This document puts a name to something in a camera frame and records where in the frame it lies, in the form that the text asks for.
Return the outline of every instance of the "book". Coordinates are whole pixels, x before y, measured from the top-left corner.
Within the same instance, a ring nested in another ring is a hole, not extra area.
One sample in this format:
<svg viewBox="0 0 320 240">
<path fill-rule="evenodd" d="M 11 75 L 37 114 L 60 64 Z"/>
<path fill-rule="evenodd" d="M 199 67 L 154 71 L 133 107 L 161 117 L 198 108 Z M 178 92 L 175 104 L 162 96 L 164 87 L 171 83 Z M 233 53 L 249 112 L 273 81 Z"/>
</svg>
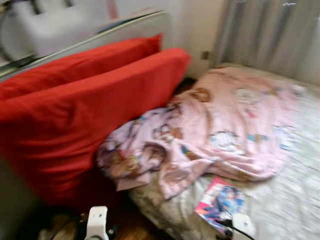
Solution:
<svg viewBox="0 0 320 240">
<path fill-rule="evenodd" d="M 195 212 L 218 232 L 224 234 L 227 227 L 216 220 L 232 219 L 232 215 L 240 212 L 245 202 L 244 194 L 229 182 L 215 177 L 209 185 Z"/>
</svg>

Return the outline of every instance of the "pink blanket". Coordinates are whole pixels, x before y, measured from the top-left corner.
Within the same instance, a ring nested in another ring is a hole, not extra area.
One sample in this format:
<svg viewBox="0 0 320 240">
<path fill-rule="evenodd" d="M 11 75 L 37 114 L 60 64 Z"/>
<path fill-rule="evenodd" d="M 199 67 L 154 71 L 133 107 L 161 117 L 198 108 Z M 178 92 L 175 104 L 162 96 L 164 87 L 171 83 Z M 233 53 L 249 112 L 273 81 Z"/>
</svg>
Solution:
<svg viewBox="0 0 320 240">
<path fill-rule="evenodd" d="M 204 173 L 261 181 L 294 147 L 298 86 L 233 67 L 214 69 L 165 108 L 127 122 L 101 144 L 97 163 L 117 189 L 146 185 L 159 171 L 169 199 Z"/>
</svg>

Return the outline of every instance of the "gray curtain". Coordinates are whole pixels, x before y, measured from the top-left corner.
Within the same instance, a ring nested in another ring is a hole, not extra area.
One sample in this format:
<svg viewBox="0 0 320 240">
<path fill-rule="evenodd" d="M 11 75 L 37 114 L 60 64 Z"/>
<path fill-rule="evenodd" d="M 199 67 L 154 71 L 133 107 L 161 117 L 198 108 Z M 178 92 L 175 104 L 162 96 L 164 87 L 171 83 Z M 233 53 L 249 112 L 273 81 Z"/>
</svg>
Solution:
<svg viewBox="0 0 320 240">
<path fill-rule="evenodd" d="M 212 67 L 229 62 L 317 83 L 320 0 L 227 0 Z"/>
</svg>

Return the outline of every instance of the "cable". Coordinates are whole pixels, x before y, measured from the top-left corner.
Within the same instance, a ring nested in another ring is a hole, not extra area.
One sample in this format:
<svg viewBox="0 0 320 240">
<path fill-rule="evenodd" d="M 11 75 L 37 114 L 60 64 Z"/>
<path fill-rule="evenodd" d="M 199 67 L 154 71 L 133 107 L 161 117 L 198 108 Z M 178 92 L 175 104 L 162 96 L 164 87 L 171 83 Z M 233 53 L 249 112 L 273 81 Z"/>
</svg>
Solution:
<svg viewBox="0 0 320 240">
<path fill-rule="evenodd" d="M 225 219 L 225 220 L 220 220 L 220 219 L 215 219 L 215 221 L 218 224 L 221 224 L 223 226 L 226 226 L 228 228 L 231 228 L 239 233 L 241 233 L 242 235 L 245 235 L 247 238 L 251 239 L 251 240 L 255 240 L 252 236 L 248 235 L 247 233 L 245 233 L 244 231 L 241 231 L 240 229 L 236 228 L 233 226 L 232 224 L 232 220 L 231 219 Z"/>
<path fill-rule="evenodd" d="M 231 226 L 230 228 L 232 228 L 233 230 L 241 233 L 242 235 L 245 235 L 247 238 L 251 239 L 251 240 L 255 240 L 252 236 L 248 235 L 247 233 L 245 233 L 244 231 L 241 231 L 240 229 L 234 227 L 234 226 Z"/>
<path fill-rule="evenodd" d="M 70 219 L 69 221 L 67 221 L 64 225 L 62 225 L 62 227 L 60 227 L 57 231 L 54 232 L 54 234 L 50 237 L 50 240 L 54 240 L 55 237 L 60 233 L 60 231 L 62 229 L 64 229 L 68 224 L 70 223 L 73 223 L 73 222 L 78 222 L 79 219 L 77 218 L 73 218 L 73 219 Z"/>
</svg>

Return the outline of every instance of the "red cushion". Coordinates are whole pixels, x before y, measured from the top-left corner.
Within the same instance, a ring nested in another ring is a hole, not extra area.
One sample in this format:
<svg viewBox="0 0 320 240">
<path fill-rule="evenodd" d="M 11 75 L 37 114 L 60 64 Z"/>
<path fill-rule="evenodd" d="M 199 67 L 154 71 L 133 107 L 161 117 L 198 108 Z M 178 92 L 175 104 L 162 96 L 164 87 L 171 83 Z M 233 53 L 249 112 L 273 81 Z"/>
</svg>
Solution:
<svg viewBox="0 0 320 240">
<path fill-rule="evenodd" d="M 49 204 L 112 204 L 94 154 L 118 126 L 165 105 L 189 62 L 166 50 L 116 70 L 0 102 L 0 150 Z"/>
<path fill-rule="evenodd" d="M 0 100 L 53 88 L 109 72 L 158 53 L 161 34 L 108 44 L 60 58 L 0 84 Z"/>
</svg>

